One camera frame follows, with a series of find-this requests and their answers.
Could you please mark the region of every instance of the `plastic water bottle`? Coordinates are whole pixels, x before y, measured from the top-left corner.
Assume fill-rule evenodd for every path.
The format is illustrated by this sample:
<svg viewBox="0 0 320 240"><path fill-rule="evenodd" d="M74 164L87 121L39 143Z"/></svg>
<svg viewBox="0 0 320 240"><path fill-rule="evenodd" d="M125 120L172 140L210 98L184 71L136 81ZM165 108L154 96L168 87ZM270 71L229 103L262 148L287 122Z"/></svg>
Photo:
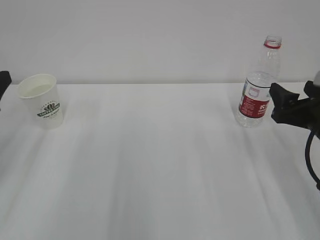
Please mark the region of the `plastic water bottle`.
<svg viewBox="0 0 320 240"><path fill-rule="evenodd" d="M282 39L268 35L262 46L259 59L246 76L236 120L246 128L258 126L266 113L270 100L271 84L277 81L280 72L279 48Z"/></svg>

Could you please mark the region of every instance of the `cup logo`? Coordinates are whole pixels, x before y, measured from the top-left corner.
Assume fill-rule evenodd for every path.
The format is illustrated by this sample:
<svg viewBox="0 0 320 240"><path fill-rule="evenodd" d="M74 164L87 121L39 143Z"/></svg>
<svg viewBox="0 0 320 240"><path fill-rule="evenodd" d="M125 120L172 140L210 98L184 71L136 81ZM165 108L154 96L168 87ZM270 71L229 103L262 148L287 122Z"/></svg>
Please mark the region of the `cup logo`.
<svg viewBox="0 0 320 240"><path fill-rule="evenodd" d="M57 115L59 110L60 103L56 101L50 101L41 107L41 112L37 115L43 119L52 119Z"/></svg>

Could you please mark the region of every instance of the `cup rim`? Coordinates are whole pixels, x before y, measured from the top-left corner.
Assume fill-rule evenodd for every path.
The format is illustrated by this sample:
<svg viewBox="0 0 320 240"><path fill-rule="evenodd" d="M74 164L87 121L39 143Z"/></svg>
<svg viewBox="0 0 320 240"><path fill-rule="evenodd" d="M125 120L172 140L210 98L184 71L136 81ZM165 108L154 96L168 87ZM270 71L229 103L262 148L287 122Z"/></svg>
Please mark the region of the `cup rim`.
<svg viewBox="0 0 320 240"><path fill-rule="evenodd" d="M52 84L52 86L51 86L48 90L46 90L46 91L44 91L44 92L42 92L42 93L40 93L40 94L38 94L38 95L34 95L34 96L22 96L22 95L20 94L20 92L19 92L19 89L22 87L22 85L26 84L26 81L27 81L27 80L30 80L30 79L32 79L32 78L34 78L34 77L38 77L38 76L50 77L50 78L52 78L52 79L54 80L54 83ZM18 88L18 95L19 95L19 98L21 98L21 99L33 99L33 98L36 98L36 97L39 97L39 96L42 96L42 95L48 93L51 89L53 89L53 88L55 87L56 84L57 84L57 79L56 79L55 76L53 76L53 75L51 75L51 74L40 73L40 74L32 75L32 76L29 76L29 77L25 78L24 80L22 80L22 81L18 84L18 87L17 87L17 88Z"/></svg>

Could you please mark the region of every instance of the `white wall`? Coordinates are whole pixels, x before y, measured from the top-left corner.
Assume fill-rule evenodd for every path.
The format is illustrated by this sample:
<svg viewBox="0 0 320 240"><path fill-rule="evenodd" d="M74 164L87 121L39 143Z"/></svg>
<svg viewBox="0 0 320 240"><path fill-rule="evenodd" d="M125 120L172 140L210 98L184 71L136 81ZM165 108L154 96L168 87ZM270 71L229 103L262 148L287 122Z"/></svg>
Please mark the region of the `white wall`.
<svg viewBox="0 0 320 240"><path fill-rule="evenodd" d="M18 82L242 82L267 34L283 81L320 70L319 0L4 0L0 69Z"/></svg>

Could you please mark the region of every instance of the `red ring on bottle neck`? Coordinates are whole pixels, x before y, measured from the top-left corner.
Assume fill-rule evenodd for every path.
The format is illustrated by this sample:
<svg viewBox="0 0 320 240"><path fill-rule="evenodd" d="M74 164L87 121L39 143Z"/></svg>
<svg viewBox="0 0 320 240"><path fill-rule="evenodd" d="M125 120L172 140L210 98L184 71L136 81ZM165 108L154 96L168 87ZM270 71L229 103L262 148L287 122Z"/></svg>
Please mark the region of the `red ring on bottle neck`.
<svg viewBox="0 0 320 240"><path fill-rule="evenodd" d="M264 44L264 46L265 47L267 47L267 48L269 48L269 49L279 49L280 47L281 47L281 45L280 46L269 46L268 44Z"/></svg>

